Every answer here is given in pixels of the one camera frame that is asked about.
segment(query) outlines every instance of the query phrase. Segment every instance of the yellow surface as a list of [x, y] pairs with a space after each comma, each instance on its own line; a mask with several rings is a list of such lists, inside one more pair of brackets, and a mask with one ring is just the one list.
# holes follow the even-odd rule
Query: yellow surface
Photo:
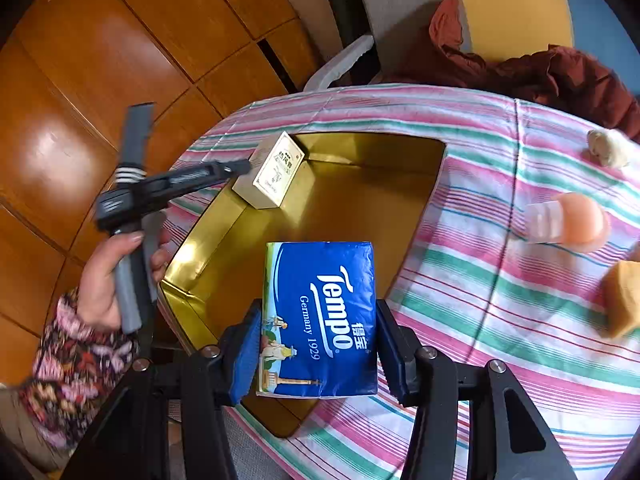
[[[371, 241], [386, 296], [433, 190], [439, 140], [374, 133], [294, 136], [306, 154], [279, 208], [257, 210], [227, 185], [161, 282], [160, 309], [188, 351], [215, 343], [262, 296], [267, 242]], [[244, 406], [288, 436], [315, 400], [249, 395]]]
[[463, 0], [473, 51], [503, 61], [546, 50], [549, 44], [574, 46], [567, 0]]
[[604, 278], [609, 335], [619, 337], [640, 326], [640, 262], [618, 262]]

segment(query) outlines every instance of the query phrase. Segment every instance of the hand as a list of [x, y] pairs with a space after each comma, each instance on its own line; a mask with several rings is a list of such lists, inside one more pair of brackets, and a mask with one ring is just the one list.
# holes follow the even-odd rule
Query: hand
[[[89, 258], [82, 271], [78, 291], [78, 316], [88, 325], [98, 330], [120, 328], [122, 321], [113, 269], [142, 243], [143, 238], [142, 231], [112, 236], [98, 245]], [[162, 229], [160, 243], [165, 244], [170, 238], [169, 232]], [[151, 269], [156, 283], [164, 277], [168, 261], [169, 253], [165, 249], [158, 249], [151, 256]]]

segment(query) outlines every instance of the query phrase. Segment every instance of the finger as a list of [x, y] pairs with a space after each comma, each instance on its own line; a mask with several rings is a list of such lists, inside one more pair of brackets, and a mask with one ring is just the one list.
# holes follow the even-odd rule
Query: finger
[[167, 243], [169, 240], [171, 240], [171, 233], [169, 229], [163, 227], [160, 230], [160, 245]]
[[124, 256], [136, 250], [143, 238], [142, 231], [113, 235], [98, 246], [87, 262], [87, 267], [92, 272], [106, 276]]
[[164, 274], [166, 272], [166, 264], [164, 264], [162, 267], [160, 267], [157, 270], [154, 270], [153, 272], [153, 277], [154, 277], [154, 281], [156, 283], [159, 283], [162, 281], [162, 279], [164, 278]]
[[151, 268], [153, 270], [159, 269], [169, 261], [169, 257], [169, 251], [166, 249], [158, 249], [151, 256]]

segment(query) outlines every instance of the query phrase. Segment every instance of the screw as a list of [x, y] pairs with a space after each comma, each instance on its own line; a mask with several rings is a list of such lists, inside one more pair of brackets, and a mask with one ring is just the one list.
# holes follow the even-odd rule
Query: screw
[[133, 361], [133, 369], [137, 372], [144, 372], [151, 366], [151, 361], [145, 357]]
[[207, 345], [200, 349], [200, 354], [207, 359], [213, 359], [220, 355], [220, 348], [215, 345]]
[[489, 361], [489, 368], [494, 372], [501, 374], [507, 369], [507, 365], [500, 361], [500, 359], [491, 359]]
[[427, 359], [435, 359], [438, 355], [438, 351], [433, 346], [423, 346], [422, 350], [426, 354]]

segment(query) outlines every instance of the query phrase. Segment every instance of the striped tablecloth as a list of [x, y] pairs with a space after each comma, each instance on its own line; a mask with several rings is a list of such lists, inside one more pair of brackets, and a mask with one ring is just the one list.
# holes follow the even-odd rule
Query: striped tablecloth
[[[400, 324], [454, 360], [507, 362], [580, 479], [604, 478], [640, 423], [640, 333], [603, 338], [600, 280], [630, 253], [640, 225], [640, 168], [594, 165], [587, 121], [485, 92], [381, 85], [251, 104], [201, 137], [175, 167], [248, 156], [265, 136], [393, 132], [447, 143], [443, 173], [389, 296]], [[612, 235], [591, 254], [528, 245], [523, 208], [553, 194], [593, 196]], [[168, 210], [173, 250], [215, 197]], [[293, 438], [275, 438], [242, 407], [240, 424], [293, 478], [399, 476], [415, 410], [389, 394], [321, 401]], [[463, 479], [468, 404], [460, 403], [454, 478]]]

